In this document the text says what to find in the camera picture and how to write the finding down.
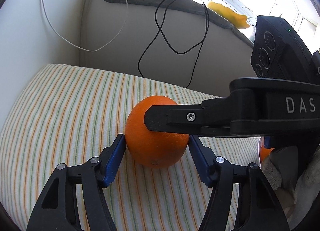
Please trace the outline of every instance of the yellow object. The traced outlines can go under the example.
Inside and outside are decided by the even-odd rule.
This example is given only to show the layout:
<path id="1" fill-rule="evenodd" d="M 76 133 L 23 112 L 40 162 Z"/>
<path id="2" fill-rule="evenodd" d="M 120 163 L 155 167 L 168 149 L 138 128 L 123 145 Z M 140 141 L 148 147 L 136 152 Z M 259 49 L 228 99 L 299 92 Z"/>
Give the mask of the yellow object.
<path id="1" fill-rule="evenodd" d="M 218 4 L 215 2 L 209 2 L 207 7 L 212 11 L 216 12 L 223 18 L 227 19 L 231 22 L 237 29 L 246 29 L 249 28 L 250 25 L 247 24 L 247 16 L 235 13 L 228 7 L 223 6 L 222 4 Z"/>

